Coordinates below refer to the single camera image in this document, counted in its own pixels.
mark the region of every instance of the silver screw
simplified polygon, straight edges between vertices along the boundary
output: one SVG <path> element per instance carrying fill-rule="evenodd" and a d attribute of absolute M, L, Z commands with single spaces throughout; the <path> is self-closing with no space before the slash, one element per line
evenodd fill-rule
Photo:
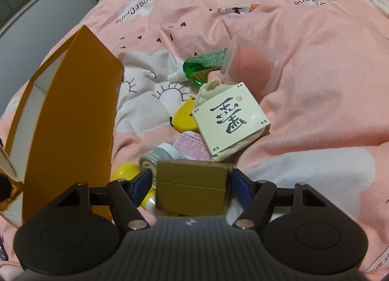
<path fill-rule="evenodd" d="M 142 230 L 147 227 L 147 223 L 143 220 L 132 220 L 128 222 L 128 227 L 132 230 Z"/>
<path fill-rule="evenodd" d="M 246 218 L 237 220 L 235 222 L 235 226 L 240 229 L 252 229 L 254 227 L 254 222 L 252 220 L 248 220 Z"/>

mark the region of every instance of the black round object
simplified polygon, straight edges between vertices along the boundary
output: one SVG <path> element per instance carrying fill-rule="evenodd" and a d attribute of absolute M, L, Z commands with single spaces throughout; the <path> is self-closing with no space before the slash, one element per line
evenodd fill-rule
<path fill-rule="evenodd" d="M 48 275 L 86 271 L 106 261 L 119 246 L 107 219 L 77 207 L 38 213 L 16 233 L 14 250 L 24 269 Z"/>
<path fill-rule="evenodd" d="M 263 244 L 290 268 L 328 275 L 358 266 L 366 254 L 367 237 L 335 207 L 303 207 L 270 222 Z"/>
<path fill-rule="evenodd" d="M 0 173 L 0 202 L 8 199 L 11 195 L 12 185 L 5 174 Z"/>

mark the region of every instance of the wall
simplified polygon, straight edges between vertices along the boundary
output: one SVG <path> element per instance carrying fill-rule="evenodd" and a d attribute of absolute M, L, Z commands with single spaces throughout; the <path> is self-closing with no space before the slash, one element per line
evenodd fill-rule
<path fill-rule="evenodd" d="M 25 7 L 14 23 L 0 30 L 0 114 L 48 51 L 96 3 L 96 0 L 36 0 Z"/>

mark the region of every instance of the bed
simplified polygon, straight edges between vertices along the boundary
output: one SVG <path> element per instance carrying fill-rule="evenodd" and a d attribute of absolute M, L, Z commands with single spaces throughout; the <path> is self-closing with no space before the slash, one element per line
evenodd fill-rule
<path fill-rule="evenodd" d="M 380 280 L 389 268 L 388 15 L 389 0 L 101 0 L 51 52 L 84 24 L 123 63 L 114 170 L 179 136 L 169 117 L 198 87 L 167 75 L 186 58 L 224 48 L 234 34 L 278 51 L 277 88 L 258 100 L 270 134 L 236 166 L 278 186 L 308 182 L 334 202 L 367 233 L 360 270 Z M 85 58 L 99 57 L 85 47 Z M 3 141 L 23 90 L 1 117 Z M 241 210 L 233 200 L 227 220 Z M 15 229 L 2 227 L 12 254 Z M 15 256 L 9 263 L 18 265 Z"/>

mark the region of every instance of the green bottle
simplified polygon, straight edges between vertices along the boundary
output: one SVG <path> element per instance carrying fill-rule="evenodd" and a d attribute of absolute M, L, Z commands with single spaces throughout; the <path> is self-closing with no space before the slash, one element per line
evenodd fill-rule
<path fill-rule="evenodd" d="M 212 51 L 203 55 L 188 58 L 182 68 L 168 75 L 169 82 L 192 80 L 200 85 L 208 81 L 208 73 L 221 68 L 227 49 Z"/>

